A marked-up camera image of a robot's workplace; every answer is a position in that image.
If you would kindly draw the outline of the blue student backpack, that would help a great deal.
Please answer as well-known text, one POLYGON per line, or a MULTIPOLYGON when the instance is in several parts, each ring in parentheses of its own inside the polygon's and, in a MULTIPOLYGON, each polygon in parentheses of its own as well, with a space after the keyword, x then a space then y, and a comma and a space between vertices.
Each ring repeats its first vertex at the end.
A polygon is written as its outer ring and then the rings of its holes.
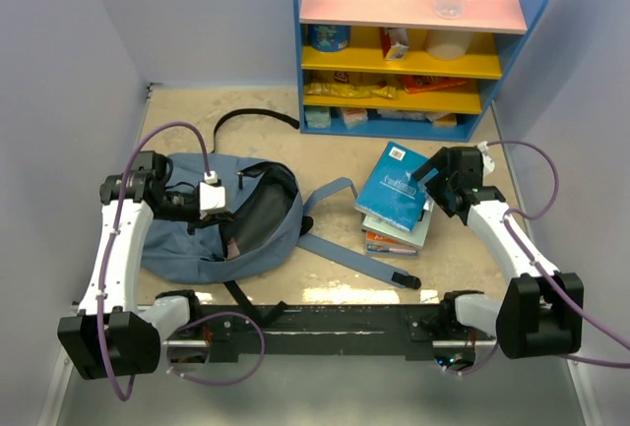
POLYGON ((277 318, 286 307, 269 313, 256 308, 238 281, 283 264, 295 248, 401 288, 418 289, 420 279, 408 272, 355 253, 311 232, 311 211, 317 203, 353 183, 339 178, 301 196, 297 179, 282 163, 216 152, 173 153, 169 187, 190 192, 208 163, 224 180, 231 221, 189 234, 185 223, 156 220, 145 241, 142 265, 170 282, 186 285, 223 284, 244 314, 259 326, 277 318))

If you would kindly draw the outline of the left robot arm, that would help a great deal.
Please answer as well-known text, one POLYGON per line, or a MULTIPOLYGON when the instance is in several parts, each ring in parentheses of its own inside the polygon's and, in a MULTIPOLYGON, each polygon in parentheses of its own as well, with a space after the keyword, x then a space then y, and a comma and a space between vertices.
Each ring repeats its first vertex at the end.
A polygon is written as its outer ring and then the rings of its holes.
POLYGON ((154 221, 183 222, 194 232, 230 216, 226 190, 208 165, 188 193, 169 187, 173 170, 171 158, 137 152, 121 174, 100 186, 101 234, 93 274, 76 315, 62 318, 57 328, 85 380, 152 373, 165 340, 173 334, 193 339, 203 330, 204 316, 190 290, 167 292, 145 311, 136 300, 142 252, 154 221))

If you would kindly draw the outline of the pink cover book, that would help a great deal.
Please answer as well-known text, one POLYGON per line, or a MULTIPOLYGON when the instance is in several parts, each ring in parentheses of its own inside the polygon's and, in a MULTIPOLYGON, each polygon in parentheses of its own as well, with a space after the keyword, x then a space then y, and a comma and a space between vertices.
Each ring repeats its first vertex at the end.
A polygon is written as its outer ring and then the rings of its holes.
POLYGON ((412 232, 420 220, 426 195, 412 177, 428 158, 389 142, 355 199, 355 208, 412 232))

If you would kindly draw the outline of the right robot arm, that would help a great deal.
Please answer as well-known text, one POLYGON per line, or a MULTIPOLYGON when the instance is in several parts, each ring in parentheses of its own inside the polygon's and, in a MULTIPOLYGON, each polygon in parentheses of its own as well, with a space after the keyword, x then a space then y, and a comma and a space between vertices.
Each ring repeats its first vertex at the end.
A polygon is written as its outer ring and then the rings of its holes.
POLYGON ((472 329, 495 337, 510 359, 566 355, 582 343, 584 285, 560 272, 514 220, 503 194, 483 182, 494 163, 486 145, 443 148, 413 175, 447 216, 458 217, 508 282, 502 299, 477 290, 447 293, 438 327, 451 340, 472 329))

